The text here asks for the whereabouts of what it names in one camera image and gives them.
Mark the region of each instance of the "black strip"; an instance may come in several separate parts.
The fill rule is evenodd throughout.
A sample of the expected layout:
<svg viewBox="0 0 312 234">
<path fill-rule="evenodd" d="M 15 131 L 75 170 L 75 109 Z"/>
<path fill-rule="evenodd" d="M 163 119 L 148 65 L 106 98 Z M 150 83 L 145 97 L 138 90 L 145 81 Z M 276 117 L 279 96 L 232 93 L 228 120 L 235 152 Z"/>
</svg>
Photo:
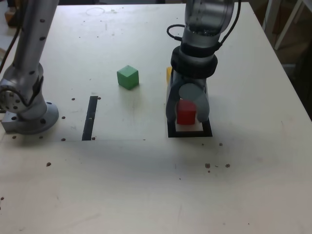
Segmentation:
<svg viewBox="0 0 312 234">
<path fill-rule="evenodd" d="M 90 96 L 86 121 L 84 123 L 81 140 L 91 140 L 94 119 L 96 118 L 98 96 Z"/>
<path fill-rule="evenodd" d="M 202 123 L 203 131 L 193 131 L 193 132 L 177 132 L 175 122 L 167 122 L 168 126 L 168 137 L 172 138 L 183 138 L 183 137 L 212 137 L 213 133 L 211 131 L 211 126 L 209 120 Z"/>
</svg>

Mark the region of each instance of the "red cube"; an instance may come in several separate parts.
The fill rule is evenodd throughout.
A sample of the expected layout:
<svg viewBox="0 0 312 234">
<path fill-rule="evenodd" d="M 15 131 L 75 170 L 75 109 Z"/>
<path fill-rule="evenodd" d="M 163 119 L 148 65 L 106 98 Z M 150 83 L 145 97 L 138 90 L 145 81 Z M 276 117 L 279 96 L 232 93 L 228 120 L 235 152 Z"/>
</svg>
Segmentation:
<svg viewBox="0 0 312 234">
<path fill-rule="evenodd" d="M 180 99 L 176 108 L 177 124 L 193 125 L 196 118 L 196 105 L 191 101 Z"/>
</svg>

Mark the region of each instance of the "yellow cube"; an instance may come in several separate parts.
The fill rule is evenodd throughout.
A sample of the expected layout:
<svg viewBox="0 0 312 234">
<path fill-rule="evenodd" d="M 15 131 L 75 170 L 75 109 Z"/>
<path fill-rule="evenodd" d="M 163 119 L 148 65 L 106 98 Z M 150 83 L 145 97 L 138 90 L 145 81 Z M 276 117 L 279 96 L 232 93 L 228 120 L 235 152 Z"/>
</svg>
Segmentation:
<svg viewBox="0 0 312 234">
<path fill-rule="evenodd" d="M 172 67 L 167 67 L 167 84 L 169 84 Z"/>
</svg>

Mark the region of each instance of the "metal robot base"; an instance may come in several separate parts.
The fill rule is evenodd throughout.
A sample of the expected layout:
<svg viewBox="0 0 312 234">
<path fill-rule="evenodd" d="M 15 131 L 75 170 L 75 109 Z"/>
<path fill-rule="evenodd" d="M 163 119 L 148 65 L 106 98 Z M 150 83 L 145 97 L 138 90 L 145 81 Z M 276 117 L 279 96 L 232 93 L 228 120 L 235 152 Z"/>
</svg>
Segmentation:
<svg viewBox="0 0 312 234">
<path fill-rule="evenodd" d="M 55 104 L 46 101 L 47 111 L 38 119 L 23 120 L 17 114 L 6 112 L 2 126 L 7 133 L 30 135 L 43 132 L 51 128 L 59 118 L 59 111 Z"/>
</svg>

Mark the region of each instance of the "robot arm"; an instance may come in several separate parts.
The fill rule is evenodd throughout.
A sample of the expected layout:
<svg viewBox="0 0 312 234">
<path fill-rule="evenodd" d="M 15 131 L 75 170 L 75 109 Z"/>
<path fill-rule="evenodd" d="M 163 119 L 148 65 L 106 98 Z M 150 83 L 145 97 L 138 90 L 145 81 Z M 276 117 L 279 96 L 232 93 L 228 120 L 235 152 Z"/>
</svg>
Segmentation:
<svg viewBox="0 0 312 234">
<path fill-rule="evenodd" d="M 57 107 L 43 98 L 39 63 L 59 0 L 21 2 L 25 4 L 23 24 L 18 27 L 21 33 L 13 63 L 0 81 L 0 105 L 7 111 L 2 120 L 6 132 L 34 134 L 53 126 L 59 117 Z"/>
<path fill-rule="evenodd" d="M 196 105 L 197 119 L 201 123 L 209 121 L 209 102 L 206 79 L 212 76 L 217 67 L 217 51 L 233 30 L 233 26 L 219 42 L 220 35 L 231 21 L 234 0 L 188 0 L 185 10 L 185 28 L 183 37 L 173 37 L 181 45 L 173 50 L 172 74 L 167 91 L 166 116 L 168 126 L 176 119 L 176 104 L 182 98 Z"/>
</svg>

